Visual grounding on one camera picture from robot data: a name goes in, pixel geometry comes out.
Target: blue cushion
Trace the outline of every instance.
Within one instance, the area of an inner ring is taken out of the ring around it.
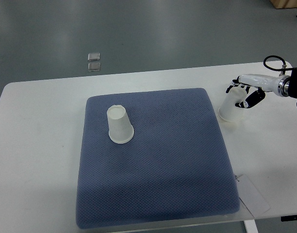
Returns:
[[[106,111],[126,108],[134,136],[112,142]],[[87,101],[76,221],[95,228],[224,215],[239,197],[224,140],[202,88]]]

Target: upside-down cup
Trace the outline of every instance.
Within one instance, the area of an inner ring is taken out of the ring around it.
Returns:
[[[122,105],[111,106],[107,113],[110,139],[118,144],[129,142],[134,134],[126,109]]]
[[[228,122],[241,120],[244,109],[236,107],[235,104],[244,101],[246,96],[247,92],[245,89],[241,87],[233,87],[227,94],[221,107],[218,109],[218,115]]]

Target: gray floor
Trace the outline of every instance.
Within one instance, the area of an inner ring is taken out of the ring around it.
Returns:
[[[272,54],[297,67],[296,14],[269,0],[0,0],[0,95],[11,82],[261,62]],[[101,71],[87,72],[94,51]],[[260,233],[297,233],[297,221],[257,225]],[[159,232],[245,230],[237,222]]]

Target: tabletop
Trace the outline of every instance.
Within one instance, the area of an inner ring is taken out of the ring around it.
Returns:
[[[248,176],[270,206],[257,218],[297,214],[297,100],[267,93],[236,123],[217,114],[231,80],[249,73],[279,74],[250,63],[6,85],[0,98],[0,232],[117,232],[254,219],[242,204],[227,216],[86,231],[75,223],[87,99],[195,87],[209,95],[234,173]]]

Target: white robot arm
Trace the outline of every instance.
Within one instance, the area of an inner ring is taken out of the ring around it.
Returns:
[[[281,69],[274,69],[266,64],[268,58],[279,58],[282,62]],[[264,66],[274,71],[281,71],[278,77],[259,75],[259,74],[243,74],[236,80],[233,80],[226,93],[231,88],[239,86],[249,92],[251,86],[256,87],[258,90],[249,95],[243,102],[236,103],[235,106],[239,108],[251,108],[261,102],[265,98],[265,92],[274,92],[280,97],[292,97],[297,99],[297,68],[286,68],[285,61],[278,56],[272,55],[264,59]],[[291,70],[291,76],[286,75],[285,72]]]

